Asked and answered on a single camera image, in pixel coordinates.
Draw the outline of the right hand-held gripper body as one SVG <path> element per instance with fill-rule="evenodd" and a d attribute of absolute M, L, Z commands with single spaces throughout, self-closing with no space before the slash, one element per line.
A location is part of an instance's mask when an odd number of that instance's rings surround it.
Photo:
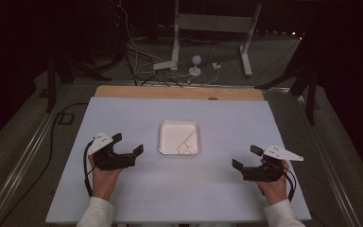
<path fill-rule="evenodd" d="M 276 182 L 283 175 L 282 161 L 303 161 L 304 158 L 285 148 L 270 146 L 263 149 L 260 156 L 263 164 L 258 167 L 243 167 L 241 173 L 244 181 L 251 182 Z"/>

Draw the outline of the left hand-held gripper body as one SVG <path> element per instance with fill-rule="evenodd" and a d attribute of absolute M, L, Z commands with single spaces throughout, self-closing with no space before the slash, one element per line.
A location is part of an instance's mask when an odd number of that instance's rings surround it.
<path fill-rule="evenodd" d="M 99 132 L 92 144 L 87 148 L 87 154 L 92 155 L 95 166 L 101 170 L 115 170 L 135 166 L 136 157 L 133 153 L 117 154 L 114 152 L 112 136 Z"/>

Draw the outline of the white square tray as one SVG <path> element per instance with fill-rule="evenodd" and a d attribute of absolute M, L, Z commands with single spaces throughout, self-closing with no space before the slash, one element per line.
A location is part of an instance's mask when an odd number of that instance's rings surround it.
<path fill-rule="evenodd" d="M 175 148 L 195 128 L 198 128 L 196 133 L 178 149 L 185 149 L 185 154 L 179 154 Z M 189 149 L 195 149 L 197 153 L 189 154 Z M 164 155 L 197 155 L 200 152 L 199 125 L 193 121 L 164 121 L 160 127 L 159 151 Z"/>

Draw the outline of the person's right hand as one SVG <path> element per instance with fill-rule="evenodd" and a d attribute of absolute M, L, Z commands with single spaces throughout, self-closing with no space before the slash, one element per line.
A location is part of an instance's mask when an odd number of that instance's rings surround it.
<path fill-rule="evenodd" d="M 257 182 L 257 187 L 265 196 L 268 205 L 276 204 L 280 201 L 284 201 L 287 199 L 286 192 L 286 178 L 285 175 L 289 169 L 288 163 L 283 160 L 282 166 L 284 169 L 284 174 L 278 179 L 276 182 L 266 183 L 266 182 Z"/>

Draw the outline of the person's left hand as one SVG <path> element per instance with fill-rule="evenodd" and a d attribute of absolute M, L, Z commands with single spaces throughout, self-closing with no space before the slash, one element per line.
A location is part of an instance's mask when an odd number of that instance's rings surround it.
<path fill-rule="evenodd" d="M 121 169 L 101 170 L 95 166 L 92 155 L 88 156 L 91 167 L 93 168 L 93 192 L 92 196 L 109 201 L 115 189 L 117 179 Z"/>

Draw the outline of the black square floor plate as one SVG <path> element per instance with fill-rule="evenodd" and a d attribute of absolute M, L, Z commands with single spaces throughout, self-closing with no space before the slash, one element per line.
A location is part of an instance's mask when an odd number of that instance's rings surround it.
<path fill-rule="evenodd" d="M 71 125 L 75 119 L 75 115 L 73 113 L 60 113 L 59 114 L 59 125 Z"/>

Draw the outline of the light blue table mat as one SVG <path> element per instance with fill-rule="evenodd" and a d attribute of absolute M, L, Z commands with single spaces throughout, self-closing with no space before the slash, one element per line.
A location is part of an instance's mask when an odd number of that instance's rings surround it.
<path fill-rule="evenodd" d="M 200 151 L 163 155 L 160 126 L 188 120 L 199 126 Z M 113 222 L 250 222 L 264 219 L 266 200 L 253 182 L 233 168 L 237 160 L 259 166 L 252 145 L 283 141 L 266 101 L 183 100 L 94 97 L 78 131 L 47 214 L 49 223 L 76 223 L 89 203 L 83 152 L 100 131 L 122 133 L 118 153 L 144 148 L 133 167 L 119 176 L 112 204 Z"/>

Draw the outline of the wooden board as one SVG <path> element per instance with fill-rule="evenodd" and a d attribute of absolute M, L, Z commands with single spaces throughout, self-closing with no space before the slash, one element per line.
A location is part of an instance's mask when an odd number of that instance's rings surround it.
<path fill-rule="evenodd" d="M 95 97 L 128 98 L 167 98 L 199 100 L 245 100 L 264 101 L 259 90 L 245 88 L 182 88 L 182 87 L 147 87 L 101 85 L 95 91 Z"/>

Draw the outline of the black tripod stand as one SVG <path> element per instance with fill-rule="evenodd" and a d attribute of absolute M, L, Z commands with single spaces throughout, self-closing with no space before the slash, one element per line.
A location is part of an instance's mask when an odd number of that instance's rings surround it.
<path fill-rule="evenodd" d="M 80 70 L 93 79 L 110 81 L 109 78 L 98 74 L 95 70 L 88 68 L 80 61 L 75 60 L 70 55 L 56 47 L 52 47 L 48 50 L 46 64 L 47 88 L 43 91 L 43 95 L 45 95 L 48 100 L 46 108 L 48 113 L 52 112 L 57 101 L 56 77 L 59 77 L 64 83 L 72 83 L 75 77 L 71 71 L 71 67 Z"/>
<path fill-rule="evenodd" d="M 317 55 L 308 49 L 308 39 L 306 34 L 300 36 L 300 44 L 291 57 L 283 74 L 276 79 L 261 85 L 255 85 L 255 89 L 269 90 L 270 88 L 294 78 L 294 82 L 289 89 L 292 96 L 301 96 L 307 90 L 305 114 L 308 121 L 314 125 L 315 96 L 317 86 Z"/>

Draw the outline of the white power strip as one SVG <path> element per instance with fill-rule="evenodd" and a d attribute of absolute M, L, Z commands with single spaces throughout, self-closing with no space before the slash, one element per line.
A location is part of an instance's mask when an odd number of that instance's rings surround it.
<path fill-rule="evenodd" d="M 170 69 L 175 67 L 177 64 L 174 61 L 164 61 L 164 62 L 158 62 L 153 64 L 153 70 L 164 70 L 164 69 Z"/>

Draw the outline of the small white round lamp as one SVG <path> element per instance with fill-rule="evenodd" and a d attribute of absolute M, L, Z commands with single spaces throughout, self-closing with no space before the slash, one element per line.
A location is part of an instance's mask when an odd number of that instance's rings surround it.
<path fill-rule="evenodd" d="M 199 65 L 201 64 L 201 56 L 195 55 L 192 58 L 192 63 L 193 63 L 193 66 L 189 69 L 189 74 L 191 76 L 197 77 L 201 74 L 201 70 L 199 68 Z"/>

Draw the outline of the metal floor rail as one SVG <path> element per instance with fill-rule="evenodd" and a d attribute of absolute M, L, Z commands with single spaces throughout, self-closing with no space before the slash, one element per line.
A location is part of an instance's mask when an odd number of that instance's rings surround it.
<path fill-rule="evenodd" d="M 350 202 L 346 190 L 340 181 L 328 153 L 322 144 L 316 128 L 309 122 L 306 116 L 306 103 L 302 96 L 293 96 L 293 100 L 300 113 L 300 119 L 304 124 L 305 130 L 309 134 L 310 142 L 314 148 L 315 155 L 318 157 L 322 171 L 325 173 L 330 188 L 334 194 L 335 201 L 345 219 L 348 227 L 361 227 L 356 212 Z"/>
<path fill-rule="evenodd" d="M 32 96 L 0 132 L 0 220 L 70 88 L 60 87 L 51 111 L 45 109 L 45 99 Z"/>
<path fill-rule="evenodd" d="M 254 86 L 249 85 L 211 85 L 211 84 L 187 84 L 187 83 L 174 83 L 174 82 L 159 82 L 159 81 L 148 81 L 141 85 L 138 83 L 134 84 L 133 80 L 91 80 L 91 79 L 75 79 L 73 84 L 85 84 L 85 85 L 110 85 L 110 86 L 131 86 L 131 87 L 176 87 L 176 88 L 232 88 L 232 89 L 254 89 Z M 271 87 L 264 91 L 281 91 L 282 93 L 288 93 L 289 87 Z"/>

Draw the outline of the white metal stand frame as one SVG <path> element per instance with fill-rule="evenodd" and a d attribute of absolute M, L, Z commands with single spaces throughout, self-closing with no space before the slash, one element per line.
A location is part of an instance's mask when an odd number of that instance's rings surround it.
<path fill-rule="evenodd" d="M 188 14 L 180 13 L 180 0 L 175 0 L 174 37 L 171 55 L 171 62 L 173 65 L 170 67 L 170 70 L 173 72 L 178 71 L 180 56 L 179 31 L 181 29 L 245 33 L 247 39 L 244 44 L 239 47 L 239 53 L 244 69 L 244 75 L 250 77 L 252 75 L 252 70 L 248 50 L 261 9 L 262 4 L 256 4 L 251 17 Z"/>

